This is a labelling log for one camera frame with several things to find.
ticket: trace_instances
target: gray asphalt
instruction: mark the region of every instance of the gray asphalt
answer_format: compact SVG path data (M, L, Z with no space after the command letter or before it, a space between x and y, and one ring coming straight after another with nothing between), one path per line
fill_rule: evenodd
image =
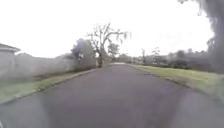
M208 96L114 65L0 105L4 128L223 128Z

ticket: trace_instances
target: green grass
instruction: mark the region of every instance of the green grass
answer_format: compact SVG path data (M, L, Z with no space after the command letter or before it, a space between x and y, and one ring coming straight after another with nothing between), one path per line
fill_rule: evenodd
M224 76L215 73L132 65L168 80L200 90L224 102Z
M70 78L79 76L79 73L66 73L60 76L49 76L50 78L45 78L38 81L28 81L24 83L18 83L7 86L0 86L0 103L10 101L15 98L23 97L34 93L36 91L43 90L49 86L60 83L62 81L68 80Z

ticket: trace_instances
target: sky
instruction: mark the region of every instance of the sky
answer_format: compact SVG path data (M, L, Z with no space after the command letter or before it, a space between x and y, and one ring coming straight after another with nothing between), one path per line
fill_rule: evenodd
M195 2L177 0L0 0L0 43L37 57L70 52L96 24L130 31L120 52L132 56L206 50L213 36Z

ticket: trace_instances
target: curb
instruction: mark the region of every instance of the curb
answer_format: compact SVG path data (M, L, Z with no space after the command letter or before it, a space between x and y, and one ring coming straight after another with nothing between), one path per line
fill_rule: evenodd
M77 77L80 77L80 76L83 76L83 75L87 75L87 74L92 73L92 72L94 72L94 71L96 71L96 70L97 70L97 69L91 69L91 70L87 70L87 71L82 71L82 72L75 73L74 76L71 76L71 77L69 77L69 78L63 79L63 80L61 80L61 81L58 81L58 82L55 82L55 83L52 83L52 84L49 84L49 86L47 86L47 87L40 88L40 89L37 89L37 90L33 90L33 91L31 91L30 93L28 93L28 94L24 94L24 95L20 95L20 96L15 96L15 97L12 98L11 100L8 100L8 101L5 101L5 102L3 101L2 103L0 103L0 105L2 105L2 104L12 103L12 102L14 102L14 101L16 101L16 100L19 100L19 99L21 99L21 98L24 98L24 97L27 97L27 96L31 96L31 95L33 95L33 94L35 94L35 93L37 93L37 92L42 92L42 91L44 91L45 89L55 87L55 86L57 86L58 84L61 84L61 83L63 83L63 82L66 82L66 81L68 81L68 80L71 80L71 79L73 79L73 78L77 78Z

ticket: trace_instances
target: tree trunk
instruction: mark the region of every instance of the tree trunk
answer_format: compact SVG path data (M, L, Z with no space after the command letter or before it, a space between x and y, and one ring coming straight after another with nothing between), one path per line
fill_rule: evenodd
M103 66L103 56L102 53L99 53L98 68L101 68L102 66Z

